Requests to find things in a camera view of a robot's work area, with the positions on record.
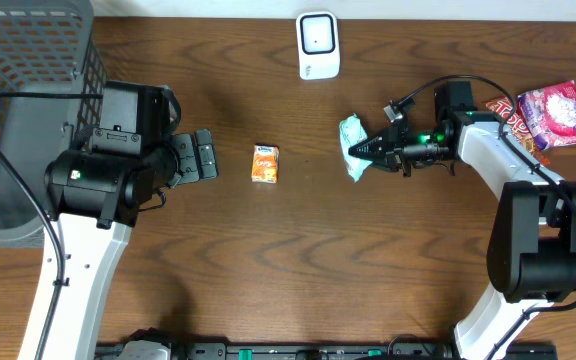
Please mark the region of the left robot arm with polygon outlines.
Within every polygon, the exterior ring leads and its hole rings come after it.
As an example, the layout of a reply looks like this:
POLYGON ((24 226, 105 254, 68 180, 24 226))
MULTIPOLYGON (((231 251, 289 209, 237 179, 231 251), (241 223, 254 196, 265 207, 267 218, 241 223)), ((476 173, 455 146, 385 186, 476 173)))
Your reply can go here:
POLYGON ((70 136, 44 174, 48 224, 21 359, 92 358, 139 214, 167 189, 218 175, 211 132, 177 133, 169 87, 109 81, 101 105, 98 124, 70 136))

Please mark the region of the red snack bar wrapper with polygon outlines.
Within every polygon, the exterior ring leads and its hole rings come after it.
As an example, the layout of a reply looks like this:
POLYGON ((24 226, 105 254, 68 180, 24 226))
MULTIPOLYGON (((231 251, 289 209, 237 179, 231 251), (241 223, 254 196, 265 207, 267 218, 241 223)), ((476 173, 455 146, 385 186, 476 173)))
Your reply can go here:
MULTIPOLYGON (((512 102, 507 97, 499 97, 487 101, 485 103, 485 107, 499 114, 503 119, 505 119, 512 110, 512 102)), ((534 137, 529 132, 524 118, 518 110, 515 111, 512 117, 508 120, 507 124, 510 127, 513 136, 537 161, 539 161, 544 166, 550 164, 550 160, 545 157, 541 150, 537 147, 537 143, 534 137)))

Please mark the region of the orange Kleenex tissue pack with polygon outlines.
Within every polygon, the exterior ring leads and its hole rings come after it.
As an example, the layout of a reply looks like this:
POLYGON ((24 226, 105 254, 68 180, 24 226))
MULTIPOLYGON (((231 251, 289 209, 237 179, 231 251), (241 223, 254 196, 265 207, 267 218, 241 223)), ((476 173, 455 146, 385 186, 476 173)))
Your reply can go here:
POLYGON ((279 148, 255 145, 252 160, 251 180, 257 183, 278 182, 279 148))

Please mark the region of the red purple pad packet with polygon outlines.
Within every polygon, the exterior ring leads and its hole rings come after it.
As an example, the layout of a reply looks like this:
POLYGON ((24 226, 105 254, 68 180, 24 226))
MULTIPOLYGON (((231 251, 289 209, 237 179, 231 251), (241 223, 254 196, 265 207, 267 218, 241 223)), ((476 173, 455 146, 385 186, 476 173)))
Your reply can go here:
POLYGON ((574 80, 524 92, 517 105, 540 151, 576 145, 574 80))

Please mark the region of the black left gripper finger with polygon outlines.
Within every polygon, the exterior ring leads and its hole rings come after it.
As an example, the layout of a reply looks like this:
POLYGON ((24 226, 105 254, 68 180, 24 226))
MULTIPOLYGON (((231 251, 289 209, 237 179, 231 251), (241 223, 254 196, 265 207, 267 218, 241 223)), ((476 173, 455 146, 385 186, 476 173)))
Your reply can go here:
POLYGON ((200 180, 197 162, 196 143, 191 134, 178 134, 171 138, 174 150, 178 155, 178 167, 171 186, 181 186, 200 180))
POLYGON ((195 132, 195 137, 200 178, 202 180, 214 179, 218 176, 218 167, 212 133, 208 129, 201 129, 195 132))

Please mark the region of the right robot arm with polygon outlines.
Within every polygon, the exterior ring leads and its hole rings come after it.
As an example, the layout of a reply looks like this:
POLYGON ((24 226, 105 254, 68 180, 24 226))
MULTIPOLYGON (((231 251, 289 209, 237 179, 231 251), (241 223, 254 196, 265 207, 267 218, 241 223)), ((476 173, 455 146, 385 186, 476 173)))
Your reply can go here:
POLYGON ((481 111, 472 75, 429 82, 436 126, 413 131, 408 114, 416 93, 390 102, 389 124, 351 145, 348 156, 382 171, 410 176, 415 169, 462 162, 498 200, 486 253, 489 284, 446 342, 411 343, 388 359, 554 358, 552 350, 519 350, 513 340, 536 316, 576 309, 576 182, 543 166, 510 133, 508 116, 481 111))

